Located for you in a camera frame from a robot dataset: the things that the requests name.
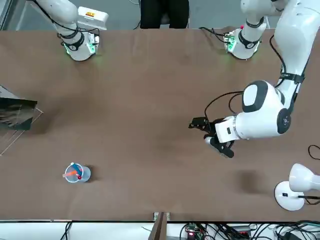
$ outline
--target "white lamp base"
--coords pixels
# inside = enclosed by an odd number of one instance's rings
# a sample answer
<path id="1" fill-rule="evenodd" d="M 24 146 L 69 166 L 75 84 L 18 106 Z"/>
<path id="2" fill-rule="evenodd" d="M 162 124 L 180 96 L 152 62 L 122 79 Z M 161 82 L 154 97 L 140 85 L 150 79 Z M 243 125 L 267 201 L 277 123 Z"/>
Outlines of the white lamp base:
<path id="1" fill-rule="evenodd" d="M 289 186 L 289 181 L 282 181 L 275 186 L 275 200 L 280 207 L 285 210 L 297 211 L 304 206 L 305 200 L 298 198 L 298 196 L 304 196 L 304 193 L 292 191 Z"/>

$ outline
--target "clear plastic cup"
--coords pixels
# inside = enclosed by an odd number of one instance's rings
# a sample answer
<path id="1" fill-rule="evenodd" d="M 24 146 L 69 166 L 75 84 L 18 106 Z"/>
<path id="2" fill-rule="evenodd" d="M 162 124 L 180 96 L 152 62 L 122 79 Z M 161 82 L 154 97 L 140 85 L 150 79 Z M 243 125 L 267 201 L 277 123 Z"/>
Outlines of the clear plastic cup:
<path id="1" fill-rule="evenodd" d="M 91 171 L 87 166 L 82 166 L 79 163 L 71 163 L 65 170 L 64 174 L 73 172 L 75 169 L 73 168 L 73 164 L 75 164 L 79 170 L 81 171 L 81 179 L 78 179 L 77 175 L 70 175 L 70 176 L 66 176 L 64 177 L 65 180 L 67 180 L 69 183 L 71 184 L 75 184 L 75 183 L 84 183 L 87 182 L 90 179 L 91 176 Z"/>

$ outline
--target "table surface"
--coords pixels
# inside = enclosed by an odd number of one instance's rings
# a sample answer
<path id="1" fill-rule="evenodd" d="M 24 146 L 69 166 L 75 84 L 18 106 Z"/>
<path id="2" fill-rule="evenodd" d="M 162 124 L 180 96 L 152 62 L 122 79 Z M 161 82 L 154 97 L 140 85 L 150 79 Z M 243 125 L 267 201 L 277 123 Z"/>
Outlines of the table surface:
<path id="1" fill-rule="evenodd" d="M 1 158 L 0 219 L 151 220 L 160 211 L 173 220 L 319 219 L 319 207 L 289 212 L 274 199 L 294 163 L 320 167 L 307 152 L 319 143 L 319 37 L 288 133 L 237 141 L 227 159 L 188 129 L 220 94 L 276 83 L 271 34 L 238 60 L 198 29 L 104 31 L 99 55 L 75 62 L 54 32 L 1 32 L 1 83 L 44 114 Z M 229 116 L 228 100 L 209 118 Z M 89 166 L 90 182 L 67 183 L 70 162 Z"/>

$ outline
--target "wire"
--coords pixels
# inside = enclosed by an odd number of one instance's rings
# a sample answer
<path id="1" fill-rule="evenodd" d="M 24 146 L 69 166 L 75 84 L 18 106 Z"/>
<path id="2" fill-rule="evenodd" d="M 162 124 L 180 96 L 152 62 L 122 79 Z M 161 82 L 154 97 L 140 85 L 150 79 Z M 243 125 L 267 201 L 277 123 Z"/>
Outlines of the wire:
<path id="1" fill-rule="evenodd" d="M 230 95 L 230 94 L 240 94 L 240 93 L 242 93 L 242 92 L 243 92 L 243 91 L 230 91 L 230 92 L 224 93 L 224 94 L 216 97 L 215 99 L 213 99 L 213 100 L 205 107 L 205 109 L 204 109 L 204 117 L 205 117 L 205 119 L 208 121 L 208 123 L 210 123 L 210 121 L 209 121 L 209 118 L 208 118 L 208 115 L 207 115 L 207 109 L 210 107 L 211 104 L 213 104 L 216 100 L 218 100 L 218 99 L 220 99 L 220 98 L 222 98 L 222 97 L 224 97 L 224 96 L 226 96 L 226 95 Z"/>
<path id="2" fill-rule="evenodd" d="M 141 24 L 141 20 L 138 22 L 138 25 L 133 30 L 136 30 L 137 28 L 139 28 L 140 24 Z"/>
<path id="3" fill-rule="evenodd" d="M 271 239 L 270 237 L 267 237 L 267 236 L 256 236 L 256 237 L 251 237 L 250 239 L 251 239 L 251 240 L 253 240 L 253 239 L 268 239 L 268 240 L 273 240 L 273 239 Z"/>
<path id="4" fill-rule="evenodd" d="M 190 225 L 189 223 L 183 225 L 183 227 L 182 227 L 181 230 L 180 230 L 179 240 L 181 240 L 182 231 L 185 229 L 186 226 L 189 226 L 189 225 Z"/>
<path id="5" fill-rule="evenodd" d="M 219 230 L 221 230 L 220 229 L 220 227 L 216 224 L 216 226 L 218 227 L 218 230 L 216 230 L 213 226 L 211 226 L 210 224 L 208 224 L 208 226 L 210 227 L 210 228 L 212 228 L 213 230 L 215 230 L 215 235 L 214 235 L 214 237 L 213 238 L 216 238 L 216 235 L 217 234 L 219 234 L 219 236 L 222 238 L 222 239 L 224 239 L 224 240 L 229 240 L 229 238 L 226 236 L 226 238 L 224 237 L 224 236 L 222 236 L 220 233 L 219 233 Z"/>
<path id="6" fill-rule="evenodd" d="M 262 228 L 263 225 L 264 225 L 264 224 L 261 224 L 261 225 L 257 228 L 257 230 L 255 231 L 254 235 L 252 236 L 252 239 L 258 238 L 258 237 L 260 236 L 260 234 L 261 234 L 267 227 L 269 227 L 271 224 L 267 224 L 267 225 L 258 233 L 258 231 Z"/>
<path id="7" fill-rule="evenodd" d="M 233 114 L 237 114 L 237 113 L 232 110 L 232 108 L 231 108 L 231 102 L 232 102 L 232 100 L 233 100 L 236 96 L 242 95 L 242 93 L 243 93 L 243 92 L 237 93 L 237 94 L 233 95 L 233 96 L 230 98 L 230 100 L 229 100 L 228 107 L 229 107 L 229 110 L 230 110 Z"/>
<path id="8" fill-rule="evenodd" d="M 141 228 L 142 228 L 142 229 L 144 229 L 144 230 L 147 230 L 147 231 L 151 232 L 151 230 L 150 230 L 150 229 L 145 228 L 144 226 L 142 226 Z"/>
<path id="9" fill-rule="evenodd" d="M 320 200 L 319 201 L 316 201 L 316 202 L 310 202 L 308 199 L 306 199 L 305 198 L 305 200 L 306 200 L 306 202 L 309 204 L 309 205 L 318 205 L 318 204 L 320 204 Z"/>
<path id="10" fill-rule="evenodd" d="M 134 1 L 131 1 L 131 0 L 129 0 L 129 2 L 134 4 L 134 5 L 139 5 L 139 2 L 134 2 Z"/>
<path id="11" fill-rule="evenodd" d="M 215 240 L 215 238 L 211 235 L 203 235 L 201 240 L 206 240 L 206 237 L 210 237 L 211 239 Z"/>
<path id="12" fill-rule="evenodd" d="M 69 230 L 72 226 L 72 221 L 69 221 L 66 225 L 65 225 L 65 228 L 64 228 L 64 234 L 62 235 L 62 237 L 60 238 L 60 240 L 63 240 L 64 237 L 65 237 L 65 240 L 68 240 L 68 233 L 69 233 Z"/>
<path id="13" fill-rule="evenodd" d="M 269 39 L 269 44 L 272 48 L 272 50 L 275 52 L 275 54 L 279 57 L 281 63 L 282 63 L 282 66 L 283 66 L 283 72 L 286 73 L 287 72 L 287 66 L 285 64 L 285 61 L 284 59 L 282 58 L 282 56 L 280 55 L 280 53 L 276 50 L 276 48 L 274 47 L 273 43 L 272 43 L 272 39 L 275 37 L 275 35 L 273 34 L 270 39 Z"/>
<path id="14" fill-rule="evenodd" d="M 210 30 L 209 28 L 204 27 L 204 26 L 199 27 L 199 29 L 206 30 L 206 31 L 208 31 L 209 33 L 215 35 L 216 38 L 217 38 L 220 42 L 222 42 L 222 43 L 224 43 L 224 44 L 230 44 L 229 41 L 223 41 L 221 38 L 219 38 L 219 36 L 222 36 L 222 37 L 223 37 L 223 36 L 225 35 L 224 33 L 216 33 L 213 28 L 212 28 L 212 30 Z"/>
<path id="15" fill-rule="evenodd" d="M 269 44 L 270 44 L 270 47 L 272 48 L 272 50 L 275 52 L 275 54 L 278 56 L 278 58 L 280 59 L 281 63 L 282 63 L 282 67 L 283 67 L 283 73 L 287 73 L 287 66 L 286 66 L 286 63 L 284 61 L 284 59 L 282 58 L 282 56 L 280 55 L 280 53 L 276 50 L 276 48 L 274 47 L 273 43 L 272 43 L 272 39 L 275 37 L 275 35 L 273 34 L 270 39 L 269 39 Z M 277 88 L 279 87 L 283 81 L 285 79 L 283 78 L 277 85 L 275 85 L 274 87 Z"/>
<path id="16" fill-rule="evenodd" d="M 56 24 L 64 29 L 67 29 L 67 30 L 70 30 L 70 31 L 74 31 L 74 32 L 81 32 L 81 33 L 88 33 L 88 32 L 92 32 L 94 30 L 98 30 L 98 35 L 100 35 L 100 29 L 99 28 L 93 28 L 93 29 L 90 29 L 90 30 L 79 30 L 79 29 L 72 29 L 72 28 L 69 28 L 69 27 L 66 27 L 66 26 L 63 26 L 61 25 L 60 23 L 56 22 L 55 20 L 52 19 L 52 17 L 46 12 L 46 10 L 44 10 L 40 4 L 37 2 L 37 0 L 32 0 L 32 2 L 34 2 L 38 8 L 40 8 L 40 10 L 44 13 L 44 15 L 47 16 L 47 18 L 49 18 L 49 20 L 53 23 L 53 24 Z"/>
<path id="17" fill-rule="evenodd" d="M 309 154 L 309 156 L 310 156 L 312 159 L 320 160 L 320 158 L 316 158 L 316 157 L 314 157 L 314 156 L 311 155 L 311 152 L 310 152 L 310 148 L 311 148 L 311 147 L 316 147 L 316 148 L 319 149 L 319 150 L 320 150 L 320 147 L 317 146 L 317 145 L 310 145 L 310 146 L 308 147 L 308 154 Z"/>

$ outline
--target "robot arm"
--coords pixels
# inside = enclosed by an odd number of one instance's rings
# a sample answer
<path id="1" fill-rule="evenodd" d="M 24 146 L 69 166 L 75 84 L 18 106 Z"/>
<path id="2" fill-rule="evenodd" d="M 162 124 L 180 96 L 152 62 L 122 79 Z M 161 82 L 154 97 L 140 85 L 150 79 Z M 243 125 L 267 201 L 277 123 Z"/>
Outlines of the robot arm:
<path id="1" fill-rule="evenodd" d="M 246 17 L 243 29 L 226 35 L 227 51 L 238 59 L 249 59 L 257 51 L 266 30 L 264 16 L 280 15 L 288 0 L 241 0 L 241 11 Z"/>
<path id="2" fill-rule="evenodd" d="M 284 134 L 290 127 L 291 113 L 312 46 L 320 27 L 320 1 L 291 0 L 275 30 L 275 40 L 285 67 L 274 87 L 264 80 L 249 84 L 242 94 L 242 112 L 213 123 L 195 118 L 190 128 L 201 129 L 206 143 L 232 158 L 235 140 L 270 138 Z"/>
<path id="3" fill-rule="evenodd" d="M 81 30 L 78 24 L 78 9 L 69 0 L 29 0 L 31 5 L 49 19 L 58 32 L 67 53 L 75 61 L 84 61 L 94 55 L 98 50 L 99 37 L 93 33 Z M 91 28 L 102 29 L 94 23 L 97 16 L 106 22 L 108 14 L 88 9 L 85 16 L 87 22 L 92 22 Z"/>

